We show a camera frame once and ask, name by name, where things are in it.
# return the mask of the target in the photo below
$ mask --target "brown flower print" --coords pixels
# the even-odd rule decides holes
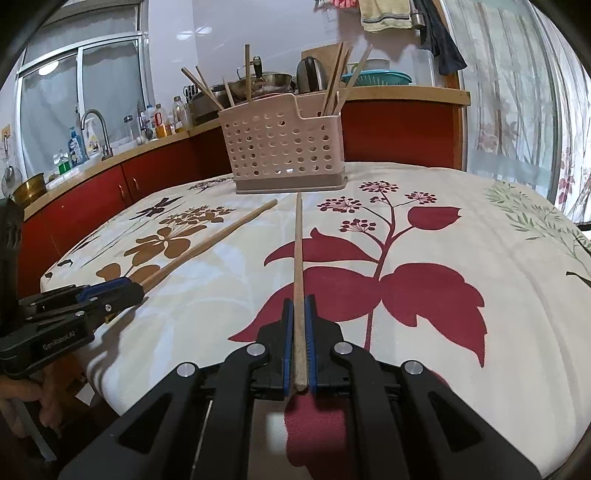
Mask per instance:
[[[205,223],[223,222],[221,215],[227,215],[233,209],[217,207],[209,208],[207,205],[185,210],[183,213],[170,215],[160,224],[167,225],[160,228],[156,235],[138,238],[139,244],[124,253],[124,257],[133,255],[132,266],[137,267],[164,252],[167,258],[177,258],[188,250],[191,240],[188,236],[207,228]]]
[[[129,279],[136,283],[142,283],[146,278],[155,274],[160,267],[158,265],[144,265],[133,272]],[[104,281],[114,280],[121,276],[121,266],[118,263],[111,263],[101,268],[97,273],[97,277],[102,278]]]

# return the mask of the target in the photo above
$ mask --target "wooden chopstick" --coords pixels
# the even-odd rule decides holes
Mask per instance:
[[[140,285],[144,288],[144,293],[148,293],[152,290],[156,285],[162,282],[166,277],[168,277],[175,269],[183,265],[186,261],[191,260],[192,258],[201,255],[203,252],[209,250],[213,247],[216,243],[220,242],[221,240],[225,239],[228,235],[230,235],[233,231],[238,229],[240,226],[254,220],[258,217],[262,212],[269,210],[277,205],[277,200],[271,200],[267,202],[263,206],[260,206],[256,210],[251,211],[249,214],[245,215],[244,217],[240,218],[236,222],[228,225],[226,228],[214,233],[211,237],[205,239],[203,242],[195,245],[194,247],[187,250],[183,253],[180,257],[175,258],[172,262],[168,263],[156,273],[150,275],[146,278]]]
[[[246,101],[252,102],[251,92],[251,45],[247,43],[244,45],[244,68],[245,68],[245,80],[246,80]]]
[[[228,85],[227,81],[222,77],[223,86],[226,89],[226,93],[228,94],[228,100],[230,100],[230,106],[236,106],[234,103],[234,98],[232,97],[232,92],[230,91],[230,86]]]
[[[335,110],[333,111],[333,113],[332,113],[333,115],[338,115],[340,113],[341,109],[343,108],[343,105],[347,101],[347,98],[349,98],[349,95],[351,95],[351,92],[353,91],[353,87],[355,86],[355,82],[357,82],[357,78],[359,77],[359,74],[363,70],[363,66],[365,65],[365,62],[367,61],[372,48],[373,48],[372,44],[369,44],[367,46],[367,48],[365,49],[365,51],[363,52],[363,55],[361,56],[361,60],[359,61],[359,63],[355,67],[355,71],[353,72],[353,76],[349,79],[349,83],[347,83],[347,87],[345,88],[345,91],[343,92],[342,95],[340,95],[339,103],[337,104]]]
[[[328,85],[328,88],[326,89],[326,95],[324,96],[324,102],[322,103],[322,115],[326,115],[326,111],[328,109],[328,105],[330,102],[330,98],[332,95],[332,91],[335,88],[335,78],[338,75],[338,70],[339,70],[339,64],[341,63],[341,56],[343,54],[343,46],[345,44],[343,42],[339,43],[339,51],[337,53],[336,59],[335,59],[335,66],[333,67],[332,70],[332,75],[330,76],[330,82]]]
[[[203,73],[201,73],[201,70],[199,70],[199,65],[195,65],[195,68],[197,70],[197,73],[199,74],[199,78],[201,78],[201,81],[203,82],[203,86],[209,92],[209,98],[211,98],[214,102],[216,102],[216,105],[223,110],[222,104],[218,101],[216,96],[213,94],[213,91],[211,90],[211,88],[209,87],[207,82],[205,81],[205,77],[203,76]]]
[[[202,83],[197,80],[197,78],[195,77],[195,75],[193,75],[188,68],[183,67],[181,68],[181,72],[183,72],[185,74],[185,76],[191,80],[193,82],[193,84],[199,89],[201,90],[205,95],[207,95],[209,98],[211,98],[211,100],[213,101],[213,103],[216,104],[216,107],[218,110],[223,110],[222,105],[220,104],[220,102],[217,101],[217,99],[213,96],[213,93],[209,90],[206,89]]]
[[[337,94],[339,92],[340,80],[343,76],[343,69],[345,67],[345,61],[347,59],[347,54],[349,52],[348,47],[343,48],[343,53],[340,56],[339,64],[337,65],[337,73],[335,76],[335,82],[333,84],[332,90],[330,91],[330,98],[328,104],[326,105],[326,111],[324,112],[325,115],[332,115],[333,110],[336,106],[336,99]]]
[[[298,193],[295,201],[294,244],[294,386],[301,392],[308,387],[308,353],[306,349],[306,321],[304,318],[304,262],[302,253],[302,201]]]

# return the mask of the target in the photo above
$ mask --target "window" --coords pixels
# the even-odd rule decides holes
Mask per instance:
[[[125,139],[123,118],[147,103],[138,14],[138,5],[103,8],[33,37],[17,84],[17,145],[27,177],[56,169],[53,156],[67,152],[77,107],[80,116],[89,108],[103,114],[112,146]]]

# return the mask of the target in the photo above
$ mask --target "perforated basket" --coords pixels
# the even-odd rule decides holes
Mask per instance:
[[[324,95],[283,93],[219,112],[236,193],[344,188],[340,115],[318,116]]]

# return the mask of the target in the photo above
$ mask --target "dish soap bottle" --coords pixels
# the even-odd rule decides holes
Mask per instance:
[[[70,141],[68,142],[68,153],[70,154],[70,161],[72,168],[82,165],[86,161],[84,149],[82,147],[82,139],[76,133],[76,127],[70,127]]]
[[[57,157],[57,168],[60,174],[64,174],[71,169],[70,160],[63,150],[60,150],[60,153],[57,155]]]
[[[84,122],[84,143],[86,145],[86,152],[88,157],[92,158],[100,154],[99,138],[95,133],[95,119],[90,117]]]

